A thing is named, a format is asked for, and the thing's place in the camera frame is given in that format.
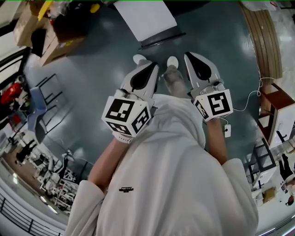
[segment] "concrete floor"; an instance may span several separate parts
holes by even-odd
[[[176,17],[187,34],[182,38],[141,51],[159,63],[160,73],[166,60],[174,55],[186,78],[183,55],[192,51],[204,55],[218,67],[226,88],[230,89],[234,108],[243,109],[248,94],[259,83],[254,48],[246,22],[237,2],[210,2],[204,7]],[[140,43],[117,11],[104,8],[93,16],[86,40],[67,58],[42,68],[26,70],[30,86],[53,73],[61,83],[65,97],[73,106],[66,119],[52,130],[44,143],[56,155],[71,148],[77,157],[95,162],[112,139],[101,121],[108,96],[113,95],[124,76],[134,69],[132,56]],[[186,80],[188,91],[190,82]],[[160,81],[157,93],[168,94]],[[244,112],[227,116],[232,126],[226,139],[230,158],[244,158],[251,153],[256,139],[259,98],[252,94]],[[84,160],[76,162],[81,169]]]

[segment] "plastic bag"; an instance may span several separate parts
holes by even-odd
[[[59,15],[65,15],[68,10],[68,6],[71,1],[53,1],[51,6],[49,7],[49,11],[47,15],[51,20],[56,19]]]
[[[275,1],[241,1],[241,3],[253,12],[260,10],[276,11],[278,8]]]

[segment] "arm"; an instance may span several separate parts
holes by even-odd
[[[233,204],[239,205],[242,219],[245,221],[247,235],[255,235],[257,230],[259,216],[257,206],[252,198],[250,185],[246,178],[243,163],[240,159],[234,158],[222,165],[236,197],[232,199]]]
[[[88,181],[82,180],[75,197],[65,236],[93,236],[100,207],[118,162],[129,145],[113,139],[92,167]]]
[[[122,143],[114,138],[92,167],[88,181],[94,183],[104,192],[109,186],[112,175],[128,147],[129,144]]]
[[[209,153],[223,165],[227,161],[227,152],[220,119],[207,122]]]
[[[290,182],[287,182],[287,186],[292,186],[292,185],[295,185],[295,180],[291,180]]]

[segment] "chair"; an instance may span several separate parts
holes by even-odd
[[[46,126],[48,125],[49,122],[47,122],[47,124],[44,124],[44,122],[42,120],[43,116],[48,111],[50,111],[56,107],[56,105],[54,105],[54,106],[48,108],[48,105],[51,102],[53,102],[54,100],[56,100],[56,98],[59,97],[63,93],[63,92],[59,92],[55,96],[53,95],[53,93],[51,93],[49,96],[44,98],[43,93],[41,91],[41,87],[43,85],[45,85],[49,80],[51,80],[54,76],[55,76],[55,74],[53,74],[49,78],[46,77],[39,84],[37,84],[36,87],[30,89],[31,99],[35,105],[35,110],[27,118],[28,132],[35,139],[35,141],[37,143],[41,143],[44,140],[45,135],[48,134],[57,125],[59,125],[63,121],[63,119],[65,118],[64,117],[58,124],[56,124],[49,131],[47,131],[47,129],[46,129]]]
[[[30,89],[30,94],[32,101],[35,105],[35,110],[33,113],[28,115],[28,131],[32,133],[35,141],[41,143],[45,137],[46,131],[42,128],[40,120],[47,112],[47,104],[39,87],[34,87]]]

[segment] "white cable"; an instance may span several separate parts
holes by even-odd
[[[261,74],[260,74],[259,67],[258,67],[258,72],[259,72],[259,85],[258,85],[258,89],[255,90],[255,91],[252,91],[251,93],[249,93],[248,98],[247,98],[247,103],[246,103],[246,106],[245,106],[244,109],[239,110],[239,109],[235,109],[235,108],[233,108],[233,110],[235,110],[235,111],[237,111],[237,112],[243,112],[243,111],[245,111],[246,108],[247,108],[247,106],[248,106],[248,102],[249,102],[250,95],[251,95],[252,93],[257,92],[257,96],[258,96],[258,97],[261,96],[260,88],[261,88],[262,85],[263,85],[262,79],[273,79],[273,80],[276,80],[276,79],[271,78],[271,77],[263,77],[263,78],[261,78]]]
[[[226,121],[226,124],[229,124],[229,122],[227,121],[227,119],[224,119],[222,117],[219,117],[219,118],[222,119],[222,120],[225,120]]]

